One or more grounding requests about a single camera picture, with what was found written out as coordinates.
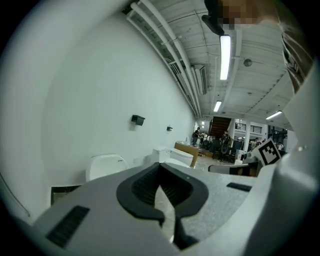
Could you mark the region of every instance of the smoke detector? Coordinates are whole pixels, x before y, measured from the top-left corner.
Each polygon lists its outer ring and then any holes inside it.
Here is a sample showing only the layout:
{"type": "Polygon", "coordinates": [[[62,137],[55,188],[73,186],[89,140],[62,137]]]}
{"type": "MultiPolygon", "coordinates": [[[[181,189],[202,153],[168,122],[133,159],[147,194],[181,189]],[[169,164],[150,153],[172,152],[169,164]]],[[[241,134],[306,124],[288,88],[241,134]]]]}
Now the smoke detector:
{"type": "Polygon", "coordinates": [[[252,65],[252,60],[249,58],[245,59],[243,65],[246,67],[250,67],[252,65]]]}

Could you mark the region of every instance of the white wall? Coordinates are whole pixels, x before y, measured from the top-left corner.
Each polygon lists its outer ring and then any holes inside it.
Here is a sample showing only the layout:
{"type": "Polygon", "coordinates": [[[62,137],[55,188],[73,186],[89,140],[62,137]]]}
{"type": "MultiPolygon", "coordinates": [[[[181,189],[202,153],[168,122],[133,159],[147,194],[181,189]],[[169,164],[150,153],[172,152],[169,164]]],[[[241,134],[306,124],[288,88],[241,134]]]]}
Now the white wall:
{"type": "Polygon", "coordinates": [[[200,127],[200,126],[199,126],[199,124],[198,124],[198,121],[196,120],[196,121],[194,122],[193,132],[195,132],[198,127],[200,127]]]}
{"type": "Polygon", "coordinates": [[[227,130],[228,130],[228,134],[230,135],[231,139],[234,139],[235,138],[235,130],[236,130],[236,120],[234,118],[231,119],[227,130]]]}
{"type": "Polygon", "coordinates": [[[41,119],[50,84],[74,43],[126,2],[43,1],[17,29],[2,56],[1,174],[30,212],[23,218],[28,223],[50,204],[41,147],[41,119]]]}
{"type": "Polygon", "coordinates": [[[197,119],[197,127],[194,127],[195,129],[197,129],[198,127],[200,127],[200,131],[201,132],[205,132],[207,133],[209,131],[209,126],[210,126],[210,121],[208,120],[203,120],[203,119],[197,119]]]}
{"type": "Polygon", "coordinates": [[[79,41],[54,78],[41,126],[45,171],[52,185],[81,184],[92,156],[114,153],[140,165],[153,147],[184,141],[194,124],[167,67],[117,14],[79,41]],[[132,115],[144,117],[143,126],[132,115]]]}
{"type": "Polygon", "coordinates": [[[285,152],[290,153],[297,145],[298,140],[294,131],[288,130],[285,152]]]}
{"type": "Polygon", "coordinates": [[[262,125],[262,129],[261,129],[262,140],[267,140],[267,138],[268,138],[268,125],[261,124],[261,123],[254,123],[254,122],[251,122],[251,124],[253,124],[254,126],[261,126],[262,125]]]}

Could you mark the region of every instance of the person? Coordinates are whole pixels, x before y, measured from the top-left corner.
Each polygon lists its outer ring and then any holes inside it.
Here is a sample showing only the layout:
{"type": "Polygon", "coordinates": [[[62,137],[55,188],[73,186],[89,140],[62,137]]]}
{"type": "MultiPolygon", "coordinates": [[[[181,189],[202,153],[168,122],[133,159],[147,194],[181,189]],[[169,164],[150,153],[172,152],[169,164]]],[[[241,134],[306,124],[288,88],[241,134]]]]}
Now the person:
{"type": "Polygon", "coordinates": [[[208,17],[217,9],[218,19],[223,18],[224,24],[246,27],[264,20],[278,24],[282,34],[284,64],[293,91],[297,93],[314,63],[315,55],[309,49],[299,23],[283,3],[279,0],[204,0],[204,3],[208,17]]]}
{"type": "Polygon", "coordinates": [[[259,138],[255,138],[254,143],[251,146],[251,151],[254,150],[256,147],[258,147],[259,145],[261,145],[261,142],[259,141],[259,138]]]}
{"type": "Polygon", "coordinates": [[[278,148],[279,151],[280,150],[285,150],[285,147],[284,147],[284,145],[281,144],[281,142],[277,143],[277,148],[278,148]]]}
{"type": "Polygon", "coordinates": [[[201,133],[200,135],[200,145],[202,145],[202,143],[204,142],[204,139],[205,139],[205,133],[201,133]]]}
{"type": "Polygon", "coordinates": [[[225,153],[223,153],[223,147],[229,147],[229,142],[231,141],[231,137],[228,134],[228,131],[224,131],[224,135],[222,135],[221,137],[221,142],[220,142],[220,154],[219,154],[219,158],[218,158],[218,162],[224,162],[225,161],[225,153]]]}
{"type": "Polygon", "coordinates": [[[200,135],[200,127],[198,127],[198,128],[194,131],[192,146],[196,145],[199,135],[200,135]]]}

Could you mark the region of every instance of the pipe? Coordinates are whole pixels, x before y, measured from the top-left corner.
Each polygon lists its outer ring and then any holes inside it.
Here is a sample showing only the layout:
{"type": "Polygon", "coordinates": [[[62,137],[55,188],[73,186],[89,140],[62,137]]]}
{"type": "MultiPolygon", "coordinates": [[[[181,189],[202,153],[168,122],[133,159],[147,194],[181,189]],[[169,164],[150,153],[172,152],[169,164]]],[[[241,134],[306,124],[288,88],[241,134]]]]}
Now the pipe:
{"type": "Polygon", "coordinates": [[[169,65],[174,64],[174,63],[176,63],[176,61],[171,61],[171,62],[169,63],[169,65]]]}
{"type": "Polygon", "coordinates": [[[132,18],[132,16],[135,15],[135,14],[136,14],[135,10],[131,10],[126,16],[127,16],[128,18],[132,18]]]}
{"type": "Polygon", "coordinates": [[[216,85],[217,85],[217,59],[218,57],[215,57],[214,87],[213,87],[213,96],[212,96],[212,103],[210,108],[210,115],[212,114],[212,109],[214,107],[214,102],[215,102],[216,85]]]}
{"type": "Polygon", "coordinates": [[[194,68],[193,66],[191,67],[191,71],[192,71],[193,79],[194,79],[194,81],[195,81],[195,83],[196,83],[196,86],[195,86],[196,92],[198,93],[198,95],[200,95],[199,84],[198,84],[198,80],[197,80],[195,68],[194,68]]]}
{"type": "MultiPolygon", "coordinates": [[[[188,88],[188,91],[191,95],[191,99],[192,102],[194,104],[194,106],[196,107],[196,100],[195,97],[192,93],[192,89],[189,83],[189,80],[187,78],[187,75],[185,73],[184,68],[181,65],[181,62],[179,61],[179,57],[177,56],[175,50],[173,49],[173,47],[171,46],[171,44],[169,43],[169,41],[167,40],[167,38],[165,37],[165,35],[161,32],[161,30],[158,28],[158,26],[151,20],[151,18],[135,3],[133,2],[131,4],[131,8],[133,10],[135,10],[135,12],[137,14],[139,14],[144,20],[145,22],[147,22],[149,24],[149,26],[154,30],[154,32],[160,37],[160,39],[163,41],[164,45],[166,46],[166,48],[168,49],[168,51],[170,52],[170,54],[172,55],[173,59],[175,60],[176,64],[178,65],[180,71],[181,71],[181,75],[183,77],[183,80],[185,81],[185,84],[188,88]]],[[[197,108],[195,108],[197,115],[201,116],[201,112],[197,110],[197,108]]]]}
{"type": "MultiPolygon", "coordinates": [[[[206,35],[205,35],[204,27],[202,26],[200,17],[199,17],[199,15],[197,14],[196,10],[193,10],[193,12],[194,12],[195,16],[198,18],[198,23],[199,23],[199,26],[200,26],[201,31],[202,31],[202,37],[203,37],[203,41],[204,41],[204,45],[205,45],[206,56],[207,56],[207,58],[208,58],[208,67],[209,67],[209,70],[210,70],[211,63],[210,63],[209,50],[208,50],[208,45],[207,45],[207,40],[206,40],[206,35]]],[[[209,85],[211,85],[211,75],[209,75],[209,85]]]]}
{"type": "Polygon", "coordinates": [[[191,81],[191,85],[192,85],[192,89],[193,89],[193,93],[195,95],[195,99],[196,99],[196,104],[198,106],[198,110],[199,110],[199,116],[201,118],[201,109],[200,109],[200,104],[199,104],[199,98],[197,95],[197,90],[196,90],[196,85],[195,85],[195,80],[193,78],[192,72],[191,72],[191,65],[189,62],[189,59],[187,57],[187,54],[185,52],[185,49],[183,48],[183,46],[181,45],[181,42],[179,41],[179,39],[176,37],[175,33],[172,31],[171,27],[169,26],[169,24],[167,23],[167,21],[164,19],[164,17],[160,14],[160,12],[154,7],[154,5],[152,3],[149,2],[149,0],[140,0],[151,12],[152,14],[160,21],[160,23],[162,24],[163,28],[166,30],[166,32],[169,34],[169,36],[171,37],[171,39],[173,40],[173,43],[175,45],[175,47],[177,48],[177,50],[179,51],[181,58],[184,62],[184,65],[186,67],[186,72],[188,74],[188,77],[191,81]]]}
{"type": "Polygon", "coordinates": [[[173,64],[173,65],[170,65],[170,66],[172,67],[173,71],[175,72],[175,75],[177,76],[178,81],[180,82],[182,88],[183,88],[186,92],[188,92],[186,83],[185,83],[185,81],[183,80],[183,78],[181,77],[181,74],[179,73],[178,68],[177,68],[174,64],[173,64]]]}
{"type": "Polygon", "coordinates": [[[160,58],[163,60],[163,62],[165,63],[165,65],[167,66],[167,68],[170,70],[171,74],[173,75],[174,80],[176,81],[176,83],[178,84],[179,89],[181,90],[183,96],[185,97],[186,101],[188,102],[188,104],[190,105],[193,113],[195,116],[197,116],[197,113],[195,112],[194,107],[191,105],[191,103],[188,100],[188,97],[186,96],[185,92],[182,90],[180,82],[178,81],[176,75],[174,74],[174,72],[172,71],[172,69],[170,68],[170,66],[168,65],[167,61],[165,60],[165,58],[163,57],[163,55],[161,54],[161,52],[159,51],[159,49],[155,46],[155,44],[151,41],[151,39],[146,35],[146,33],[129,17],[126,18],[144,37],[145,39],[149,42],[149,44],[155,49],[155,51],[158,53],[158,55],[160,56],[160,58]]]}

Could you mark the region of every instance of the ceiling light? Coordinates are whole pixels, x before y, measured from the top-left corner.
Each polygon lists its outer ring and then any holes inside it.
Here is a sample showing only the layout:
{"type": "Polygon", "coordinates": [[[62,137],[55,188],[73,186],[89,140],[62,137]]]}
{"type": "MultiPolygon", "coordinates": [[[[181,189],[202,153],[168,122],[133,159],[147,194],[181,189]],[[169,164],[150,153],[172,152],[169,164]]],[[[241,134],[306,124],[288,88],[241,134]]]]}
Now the ceiling light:
{"type": "Polygon", "coordinates": [[[269,119],[271,119],[271,118],[274,118],[274,117],[276,117],[277,115],[280,115],[281,113],[282,113],[282,111],[278,111],[277,113],[274,113],[274,114],[268,116],[268,117],[266,118],[266,120],[269,120],[269,119]]]}
{"type": "Polygon", "coordinates": [[[220,36],[220,46],[221,46],[220,80],[227,80],[229,65],[230,65],[231,37],[229,35],[220,36]]]}
{"type": "Polygon", "coordinates": [[[219,110],[219,108],[220,108],[221,103],[222,103],[222,101],[221,101],[221,100],[217,100],[217,101],[216,101],[216,104],[215,104],[215,107],[214,107],[213,112],[218,112],[218,110],[219,110]]]}

